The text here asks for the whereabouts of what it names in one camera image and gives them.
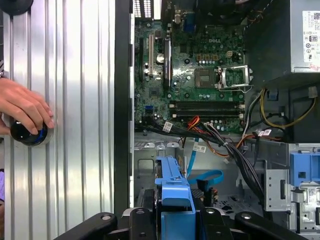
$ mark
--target power supply label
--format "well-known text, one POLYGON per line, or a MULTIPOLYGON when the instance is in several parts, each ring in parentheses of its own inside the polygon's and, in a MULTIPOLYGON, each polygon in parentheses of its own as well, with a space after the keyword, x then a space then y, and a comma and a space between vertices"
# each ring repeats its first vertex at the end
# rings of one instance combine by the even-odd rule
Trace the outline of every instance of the power supply label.
POLYGON ((320 64, 320 11, 303 11, 303 57, 320 64))

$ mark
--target blue latch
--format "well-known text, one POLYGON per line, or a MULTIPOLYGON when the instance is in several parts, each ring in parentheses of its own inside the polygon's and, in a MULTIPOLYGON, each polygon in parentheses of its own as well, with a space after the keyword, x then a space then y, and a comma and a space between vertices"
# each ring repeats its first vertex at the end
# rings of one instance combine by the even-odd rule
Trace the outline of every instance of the blue latch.
POLYGON ((290 154, 290 184, 320 183, 320 153, 290 154))

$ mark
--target black plastic frame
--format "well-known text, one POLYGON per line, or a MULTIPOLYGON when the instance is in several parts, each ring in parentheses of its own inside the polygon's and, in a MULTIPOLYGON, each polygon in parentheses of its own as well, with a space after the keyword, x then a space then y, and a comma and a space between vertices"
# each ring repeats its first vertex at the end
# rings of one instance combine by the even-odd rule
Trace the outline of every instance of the black plastic frame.
POLYGON ((115 1, 114 49, 114 214, 129 207, 130 26, 132 0, 115 1))

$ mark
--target black knob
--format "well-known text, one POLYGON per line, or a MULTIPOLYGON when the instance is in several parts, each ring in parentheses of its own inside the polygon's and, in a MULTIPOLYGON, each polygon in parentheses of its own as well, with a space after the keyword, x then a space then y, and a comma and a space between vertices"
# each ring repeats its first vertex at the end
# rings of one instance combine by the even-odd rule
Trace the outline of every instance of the black knob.
POLYGON ((38 134, 34 135, 30 133, 21 122, 14 121, 11 125, 10 133, 14 140, 32 147, 37 146, 46 140, 48 137, 48 127, 43 124, 43 127, 38 131, 38 134))
POLYGON ((0 0, 0 9, 11 16, 21 15, 27 12, 34 0, 0 0))

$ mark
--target metal bracket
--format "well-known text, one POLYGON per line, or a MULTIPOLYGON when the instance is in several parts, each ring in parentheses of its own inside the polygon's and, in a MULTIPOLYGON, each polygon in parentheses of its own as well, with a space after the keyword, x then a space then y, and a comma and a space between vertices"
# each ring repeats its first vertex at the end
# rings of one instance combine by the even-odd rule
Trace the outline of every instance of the metal bracket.
POLYGON ((265 171, 265 210, 285 212, 291 207, 291 188, 288 184, 289 170, 269 169, 265 171))
POLYGON ((250 85, 250 82, 253 79, 253 76, 251 76, 250 74, 252 74, 253 71, 248 67, 248 65, 234 65, 234 66, 225 66, 225 67, 218 66, 217 72, 220 76, 218 89, 221 92, 240 91, 245 94, 252 89, 252 85, 250 85), (227 79, 229 77, 228 71, 230 70, 231 71, 243 70, 243 83, 228 85, 227 83, 227 79))

